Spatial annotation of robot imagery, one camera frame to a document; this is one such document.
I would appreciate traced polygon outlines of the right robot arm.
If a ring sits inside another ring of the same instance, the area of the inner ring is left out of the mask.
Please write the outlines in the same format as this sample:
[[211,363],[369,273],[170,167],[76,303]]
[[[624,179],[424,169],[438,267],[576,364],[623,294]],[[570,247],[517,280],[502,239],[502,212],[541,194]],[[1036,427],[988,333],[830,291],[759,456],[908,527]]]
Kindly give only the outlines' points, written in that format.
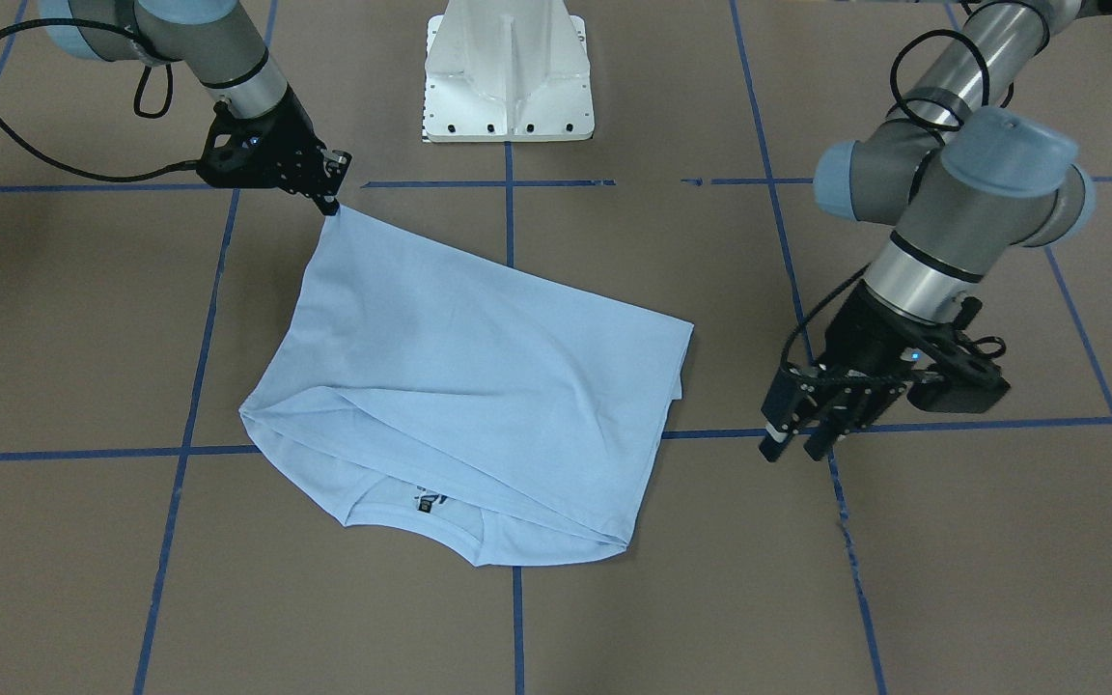
[[187,64],[214,100],[191,171],[214,188],[281,189],[325,216],[351,155],[327,147],[290,80],[238,1],[40,1],[37,17],[67,53],[147,68]]

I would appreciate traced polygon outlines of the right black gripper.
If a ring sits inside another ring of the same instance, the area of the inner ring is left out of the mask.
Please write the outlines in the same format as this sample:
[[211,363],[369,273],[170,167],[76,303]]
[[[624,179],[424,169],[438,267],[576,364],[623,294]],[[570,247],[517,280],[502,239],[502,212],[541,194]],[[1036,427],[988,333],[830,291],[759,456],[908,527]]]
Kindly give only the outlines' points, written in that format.
[[214,188],[281,189],[315,202],[325,216],[340,210],[337,199],[351,153],[331,150],[315,135],[292,87],[281,101],[256,118],[234,115],[222,100],[195,172]]

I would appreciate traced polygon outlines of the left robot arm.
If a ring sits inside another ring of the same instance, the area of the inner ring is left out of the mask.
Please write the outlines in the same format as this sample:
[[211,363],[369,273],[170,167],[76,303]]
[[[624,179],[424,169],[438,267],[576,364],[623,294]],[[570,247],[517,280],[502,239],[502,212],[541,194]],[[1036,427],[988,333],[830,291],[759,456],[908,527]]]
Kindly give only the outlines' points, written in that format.
[[1096,192],[1068,136],[1007,109],[1015,77],[1086,1],[984,1],[866,140],[830,147],[821,210],[887,226],[876,257],[828,295],[838,302],[806,366],[782,353],[759,453],[776,461],[800,431],[813,460],[867,430],[898,399],[923,413],[987,413],[1010,390],[997,336],[972,339],[977,287],[1002,255],[1064,240]]

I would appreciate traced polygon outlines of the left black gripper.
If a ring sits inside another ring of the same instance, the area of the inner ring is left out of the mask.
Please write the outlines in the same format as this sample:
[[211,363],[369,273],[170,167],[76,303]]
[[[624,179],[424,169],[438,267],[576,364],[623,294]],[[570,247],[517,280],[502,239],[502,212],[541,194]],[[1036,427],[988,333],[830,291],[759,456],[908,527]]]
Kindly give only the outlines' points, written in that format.
[[952,342],[954,331],[966,334],[981,308],[980,300],[970,296],[953,320],[919,320],[882,302],[866,282],[848,280],[821,300],[811,316],[840,294],[847,298],[826,325],[817,359],[807,366],[790,359],[807,321],[800,322],[784,342],[784,373],[776,373],[761,404],[765,433],[759,453],[767,461],[780,459],[796,431],[811,433],[804,451],[821,461],[848,431],[867,430],[892,404],[907,399],[915,373],[932,363],[935,342]]

